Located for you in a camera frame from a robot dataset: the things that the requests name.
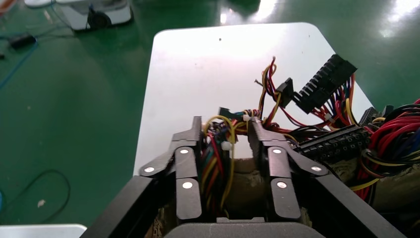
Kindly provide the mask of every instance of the wire bundle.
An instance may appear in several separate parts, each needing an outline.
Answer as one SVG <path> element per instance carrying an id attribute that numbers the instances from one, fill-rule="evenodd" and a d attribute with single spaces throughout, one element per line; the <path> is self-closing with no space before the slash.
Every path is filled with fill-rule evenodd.
<path id="1" fill-rule="evenodd" d="M 215 119 L 220 119 L 222 122 L 213 122 Z M 229 195 L 233 180 L 235 129 L 242 126 L 246 126 L 246 123 L 234 125 L 231 119 L 214 116 L 203 129 L 204 146 L 198 162 L 198 178 L 206 209 L 213 215 L 220 216 L 224 213 L 229 217 L 224 202 Z M 226 144 L 231 145 L 231 148 L 226 148 Z"/>
<path id="2" fill-rule="evenodd" d="M 262 93 L 259 103 L 260 119 L 262 119 L 264 110 L 265 95 L 270 95 L 276 102 L 276 105 L 274 106 L 269 116 L 263 120 L 263 126 L 266 129 L 283 133 L 290 139 L 291 142 L 299 143 L 328 133 L 328 130 L 323 129 L 324 126 L 328 126 L 331 130 L 337 130 L 351 124 L 357 125 L 357 122 L 351 111 L 355 84 L 354 74 L 339 89 L 337 89 L 333 95 L 331 95 L 330 99 L 323 107 L 320 109 L 314 109 L 312 111 L 312 114 L 320 118 L 322 122 L 315 125 L 306 125 L 294 119 L 290 114 L 286 112 L 284 108 L 279 106 L 281 102 L 281 93 L 275 90 L 276 88 L 272 80 L 272 76 L 277 70 L 277 65 L 274 62 L 275 57 L 273 57 L 271 64 L 267 66 L 262 72 L 262 82 L 260 83 L 262 86 Z M 284 129 L 281 128 L 277 123 L 272 122 L 279 107 L 285 113 L 289 121 L 299 127 L 298 129 Z"/>
<path id="3" fill-rule="evenodd" d="M 420 99 L 414 104 L 393 110 L 385 118 L 376 118 L 365 127 L 371 133 L 371 144 L 359 158 L 357 181 L 352 187 L 363 200 L 374 192 L 373 184 L 384 177 L 395 176 L 420 163 Z"/>

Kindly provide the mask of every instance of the power supply cable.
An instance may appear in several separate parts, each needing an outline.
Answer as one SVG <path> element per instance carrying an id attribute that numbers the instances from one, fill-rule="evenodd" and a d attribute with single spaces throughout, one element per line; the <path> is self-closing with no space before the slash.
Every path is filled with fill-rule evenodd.
<path id="1" fill-rule="evenodd" d="M 62 212 L 63 211 L 63 209 L 67 206 L 67 204 L 68 204 L 68 202 L 69 202 L 69 200 L 70 200 L 70 195 L 71 195 L 71 186 L 70 186 L 70 181 L 68 180 L 68 178 L 62 173 L 62 172 L 60 172 L 60 171 L 58 171 L 58 170 L 54 170 L 54 169 L 51 169 L 51 170 L 45 170 L 45 171 L 43 171 L 43 172 L 41 172 L 39 175 L 37 175 L 30 183 L 28 183 L 24 188 L 23 188 L 23 190 L 12 200 L 12 201 L 10 201 L 8 204 L 4 204 L 4 206 L 2 207 L 3 209 L 2 210 L 0 210 L 1 212 L 0 212 L 0 217 L 1 217 L 1 215 L 4 213 L 4 212 L 6 212 L 7 210 L 9 210 L 11 207 L 13 207 L 13 205 L 15 204 L 15 202 L 22 196 L 22 195 L 24 195 L 33 185 L 34 185 L 34 183 L 36 183 L 39 179 L 41 179 L 41 178 L 43 178 L 44 176 L 46 176 L 46 175 L 49 175 L 49 174 L 56 174 L 56 175 L 59 175 L 63 180 L 64 180 L 64 183 L 65 183 L 65 185 L 66 185 L 66 188 L 67 188 L 67 195 L 66 195 L 66 198 L 65 198 L 65 200 L 64 200 L 64 202 L 60 205 L 60 207 L 56 210 L 56 211 L 54 211 L 51 215 L 49 215 L 47 218 L 45 218 L 45 219 L 43 219 L 43 220 L 41 220 L 41 221 L 37 221 L 36 223 L 40 223 L 40 224 L 42 224 L 42 223 L 46 223 L 46 222 L 48 222 L 48 221 L 50 221 L 52 218 L 54 218 L 56 215 L 58 215 L 60 212 Z"/>

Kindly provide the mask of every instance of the black cable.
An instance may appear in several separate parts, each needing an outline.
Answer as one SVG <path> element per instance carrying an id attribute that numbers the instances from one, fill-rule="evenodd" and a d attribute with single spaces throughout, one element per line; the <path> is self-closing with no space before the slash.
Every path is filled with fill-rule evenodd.
<path id="1" fill-rule="evenodd" d="M 407 104 L 407 105 L 403 105 L 400 106 L 399 108 L 396 108 L 395 110 L 393 110 L 386 118 L 385 118 L 385 122 L 388 122 L 392 119 L 397 118 L 397 116 L 399 116 L 400 114 L 402 114 L 403 112 L 406 112 L 407 109 L 420 109 L 420 105 L 419 104 Z"/>
<path id="2" fill-rule="evenodd" d="M 15 201 L 17 201 L 17 199 L 22 196 L 24 193 L 26 193 L 26 191 L 28 191 L 29 188 L 31 188 L 31 186 L 38 181 L 40 178 L 42 178 L 45 175 L 48 174 L 58 174 L 60 175 L 67 186 L 67 197 L 66 200 L 64 201 L 64 203 L 50 216 L 48 216 L 47 218 L 45 218 L 44 220 L 37 222 L 37 223 L 46 223 L 48 222 L 50 219 L 54 218 L 56 215 L 58 215 L 60 212 L 62 212 L 62 210 L 67 206 L 69 200 L 70 200 L 70 195 L 71 195 L 71 186 L 70 186 L 70 182 L 68 180 L 68 178 L 60 171 L 58 170 L 45 170 L 44 172 L 40 173 L 38 176 L 36 176 L 28 185 L 26 185 L 26 187 L 12 200 L 10 201 L 9 204 L 7 204 L 6 206 L 3 207 L 2 212 L 7 211 L 13 204 Z"/>

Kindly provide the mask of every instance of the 24-pin atx connector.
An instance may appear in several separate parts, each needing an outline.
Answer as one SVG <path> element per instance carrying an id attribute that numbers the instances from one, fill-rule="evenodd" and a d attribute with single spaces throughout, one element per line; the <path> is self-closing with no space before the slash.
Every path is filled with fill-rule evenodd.
<path id="1" fill-rule="evenodd" d="M 334 163 L 360 155 L 369 143 L 370 139 L 366 130 L 350 125 L 300 143 L 294 150 L 313 160 Z"/>
<path id="2" fill-rule="evenodd" d="M 332 55 L 313 78 L 292 100 L 305 113 L 321 108 L 331 95 L 343 85 L 357 68 L 338 55 Z"/>

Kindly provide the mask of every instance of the white device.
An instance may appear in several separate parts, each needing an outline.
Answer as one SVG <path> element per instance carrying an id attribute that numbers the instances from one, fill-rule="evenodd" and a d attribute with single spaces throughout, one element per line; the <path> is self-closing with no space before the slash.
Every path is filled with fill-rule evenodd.
<path id="1" fill-rule="evenodd" d="M 56 0 L 73 30 L 106 28 L 131 20 L 128 0 Z"/>

